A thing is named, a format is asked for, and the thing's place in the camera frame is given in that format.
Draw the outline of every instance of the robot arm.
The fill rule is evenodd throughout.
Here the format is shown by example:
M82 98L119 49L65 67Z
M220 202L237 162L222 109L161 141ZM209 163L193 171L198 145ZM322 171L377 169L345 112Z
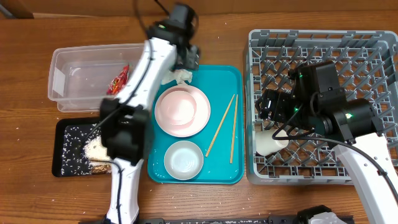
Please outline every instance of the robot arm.
M298 67L289 72L289 77L295 80L291 93L266 90L256 102L260 118L284 123L281 129L288 123L325 138L302 135L280 138L276 137L278 132L273 138L331 140L326 142L352 178L369 221L396 223L398 201L393 192L398 187L398 176L392 166L381 120L372 105L365 99L346 100L333 62ZM336 145L338 142L347 142L347 147ZM362 151L368 159L348 148L349 145ZM369 159L381 168L377 169Z
M141 59L126 86L115 99L105 99L101 104L102 144L114 163L108 223L131 224L138 217L139 175L154 139L152 104L168 71L198 68L199 50L189 44L195 32L195 16L190 7L176 4L168 19L151 26L147 31L150 40L145 41Z

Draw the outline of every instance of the small bowl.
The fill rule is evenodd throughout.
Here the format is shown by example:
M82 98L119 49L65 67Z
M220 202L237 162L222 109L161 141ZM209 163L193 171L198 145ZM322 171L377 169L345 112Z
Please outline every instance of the small bowl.
M190 141L172 144L164 155L166 171L177 180L189 180L199 174L203 167L203 153Z
M160 112L168 123L184 125L195 117L197 103L189 92L176 90L164 96L160 104Z

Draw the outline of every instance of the chopsticks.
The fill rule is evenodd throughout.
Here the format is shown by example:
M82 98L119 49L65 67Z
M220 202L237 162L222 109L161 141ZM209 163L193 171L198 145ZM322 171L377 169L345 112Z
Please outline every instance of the chopsticks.
M236 101L235 101L234 128L232 129L231 158L229 159L229 163L230 164L232 164L233 155L234 155L235 127L236 127L236 112L237 112L237 110L238 110L238 95L236 95Z
M216 134L214 135L213 140L211 141L211 144L210 144L210 146L209 146L209 149L207 150L206 157L209 155L209 153L210 153L210 151L211 151L211 148L213 147L214 141L215 141L216 138L217 138L217 135L218 135L218 132L220 131L221 125L223 125L224 119L225 119L225 117L226 117L226 114L228 114L229 107L231 106L231 103L232 103L232 101L234 100L234 97L235 97L235 94L232 96L232 99L231 99L231 101L229 102L229 105L228 105L228 107L227 107L226 110L225 110L223 119L221 119L221 122L220 122L220 124L218 125Z

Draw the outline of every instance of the gray dish rack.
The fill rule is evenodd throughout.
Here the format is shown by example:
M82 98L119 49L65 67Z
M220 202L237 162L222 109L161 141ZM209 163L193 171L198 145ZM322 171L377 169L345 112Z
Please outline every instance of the gray dish rack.
M252 30L244 49L246 167L254 184L353 184L325 142L290 141L269 156L256 155L255 132L281 124L259 119L254 108L265 89L290 92L287 72L302 63L332 60L348 100L369 100L382 119L392 162L398 167L398 36L389 31ZM296 129L292 134L301 134Z

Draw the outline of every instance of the pink plate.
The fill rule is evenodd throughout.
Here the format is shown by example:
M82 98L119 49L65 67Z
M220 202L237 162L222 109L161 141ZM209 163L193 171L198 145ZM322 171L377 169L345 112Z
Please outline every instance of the pink plate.
M159 109L170 124L183 125L195 116L197 103L189 92L175 90L164 96Z
M182 125L174 125L168 116L161 109L161 104L166 96L175 91L186 91L191 94L196 101L196 112L191 121ZM175 137L189 137L201 131L210 118L210 102L207 96L198 88L190 85L177 85L165 90L155 105L155 119L159 127L167 134Z

